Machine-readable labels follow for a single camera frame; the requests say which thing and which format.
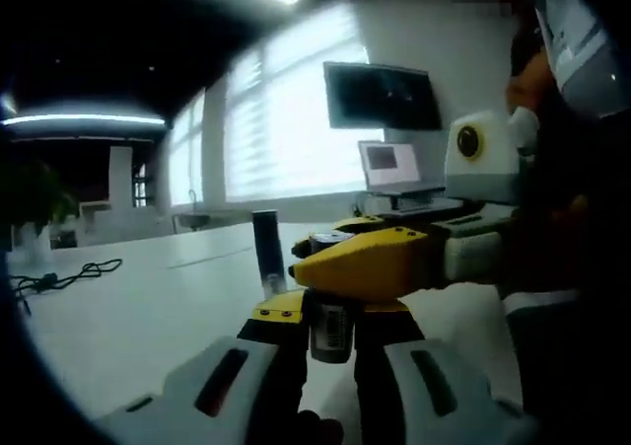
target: laptop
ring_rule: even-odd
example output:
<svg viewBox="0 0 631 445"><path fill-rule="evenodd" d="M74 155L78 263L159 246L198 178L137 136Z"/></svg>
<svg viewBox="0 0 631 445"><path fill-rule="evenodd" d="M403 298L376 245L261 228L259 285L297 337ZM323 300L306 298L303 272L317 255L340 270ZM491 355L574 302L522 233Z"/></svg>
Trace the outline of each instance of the laptop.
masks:
<svg viewBox="0 0 631 445"><path fill-rule="evenodd" d="M359 152L368 192L402 195L445 189L440 183L423 182L412 144L360 141Z"/></svg>

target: desk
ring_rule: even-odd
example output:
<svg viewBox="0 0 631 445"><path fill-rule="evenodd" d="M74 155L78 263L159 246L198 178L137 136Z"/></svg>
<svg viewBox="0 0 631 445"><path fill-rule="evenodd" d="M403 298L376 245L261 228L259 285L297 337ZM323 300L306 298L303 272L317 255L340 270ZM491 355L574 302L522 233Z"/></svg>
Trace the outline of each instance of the desk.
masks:
<svg viewBox="0 0 631 445"><path fill-rule="evenodd" d="M329 228L328 224L281 224L285 265L295 261L290 253L295 240L310 231ZM54 377L90 418L147 393L159 394L169 372L218 336L236 335L253 306L263 299L249 223L59 250L54 253L54 270L62 276L73 274L85 262L112 258L124 259L119 270L99 279L78 281L60 292L31 296L33 316L25 316L35 345ZM471 300L479 288L484 288L484 299L495 295L491 286L478 286L464 289L468 292L464 296L455 290L445 295L430 291L413 294L405 301L429 336L461 338L470 333L476 316L485 315L475 310ZM454 297L463 299L468 314L450 310L457 304ZM487 337L489 327L480 331L480 337ZM470 341L463 340L462 344L476 350ZM497 364L497 356L489 357ZM357 435L353 437L348 430L357 426L359 417L352 364L323 364L308 356L309 380L301 405L340 418L347 430L346 443L356 443ZM519 376L517 388L519 394Z"/></svg>

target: black cable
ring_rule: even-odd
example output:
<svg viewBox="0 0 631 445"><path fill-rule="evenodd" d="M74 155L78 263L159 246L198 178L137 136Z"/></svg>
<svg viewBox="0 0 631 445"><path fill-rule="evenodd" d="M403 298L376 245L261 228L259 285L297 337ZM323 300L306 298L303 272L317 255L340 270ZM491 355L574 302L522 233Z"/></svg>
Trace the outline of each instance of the black cable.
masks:
<svg viewBox="0 0 631 445"><path fill-rule="evenodd" d="M122 265L121 259L106 260L105 262L88 262L83 265L81 272L76 275L70 275L59 279L54 272L44 275L43 277L28 277L27 275L10 275L13 281L18 281L18 286L13 289L16 294L16 300L22 302L25 310L30 315L31 308L24 295L26 290L33 290L40 294L49 290L63 290L70 284L79 279L96 279L104 273L114 272Z"/></svg>

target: white table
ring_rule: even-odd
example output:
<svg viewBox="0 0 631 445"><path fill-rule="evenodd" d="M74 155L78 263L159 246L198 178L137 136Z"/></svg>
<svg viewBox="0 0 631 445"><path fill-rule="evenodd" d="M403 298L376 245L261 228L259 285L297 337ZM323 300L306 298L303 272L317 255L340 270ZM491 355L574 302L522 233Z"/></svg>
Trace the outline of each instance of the white table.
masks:
<svg viewBox="0 0 631 445"><path fill-rule="evenodd" d="M285 266L296 261L290 253L294 241L327 229L281 224ZM70 275L85 262L112 258L124 259L119 270L31 296L33 316L25 316L53 375L91 418L159 394L168 373L218 336L236 335L263 300L249 223L57 251L54 270ZM404 301L427 336L448 340L491 374L494 393L521 400L517 363L491 286L461 284ZM346 443L355 443L357 436L348 432L359 417L352 362L328 365L309 357L308 367L302 408L340 418Z"/></svg>

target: black cylinder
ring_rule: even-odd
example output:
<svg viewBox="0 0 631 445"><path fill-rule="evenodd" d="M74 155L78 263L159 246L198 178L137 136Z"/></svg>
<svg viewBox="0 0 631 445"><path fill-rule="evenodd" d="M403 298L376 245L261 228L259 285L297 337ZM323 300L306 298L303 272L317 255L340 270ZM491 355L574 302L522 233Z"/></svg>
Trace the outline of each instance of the black cylinder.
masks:
<svg viewBox="0 0 631 445"><path fill-rule="evenodd" d="M253 211L252 224L258 271L268 298L287 290L276 210Z"/></svg>

